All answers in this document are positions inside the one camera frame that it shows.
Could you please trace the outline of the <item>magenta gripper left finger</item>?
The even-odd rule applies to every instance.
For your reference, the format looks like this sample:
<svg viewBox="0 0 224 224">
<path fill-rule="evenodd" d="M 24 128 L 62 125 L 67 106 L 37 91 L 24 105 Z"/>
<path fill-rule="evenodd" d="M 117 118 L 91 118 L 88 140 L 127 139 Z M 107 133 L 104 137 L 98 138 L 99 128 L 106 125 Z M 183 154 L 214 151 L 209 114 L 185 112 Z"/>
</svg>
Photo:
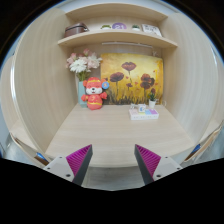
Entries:
<svg viewBox="0 0 224 224">
<path fill-rule="evenodd" d="M 57 156 L 44 170 L 81 186 L 92 155 L 92 145 L 88 145 L 66 157 Z"/>
</svg>

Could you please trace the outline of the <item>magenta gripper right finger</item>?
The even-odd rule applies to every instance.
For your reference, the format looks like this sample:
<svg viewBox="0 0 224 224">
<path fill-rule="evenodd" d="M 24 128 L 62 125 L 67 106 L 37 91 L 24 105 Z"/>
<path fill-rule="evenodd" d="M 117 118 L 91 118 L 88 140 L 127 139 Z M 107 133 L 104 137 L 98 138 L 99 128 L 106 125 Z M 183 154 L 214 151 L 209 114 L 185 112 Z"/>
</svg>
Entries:
<svg viewBox="0 0 224 224">
<path fill-rule="evenodd" d="M 135 145 L 134 155 L 145 185 L 182 169 L 171 157 L 161 157 L 140 145 Z"/>
</svg>

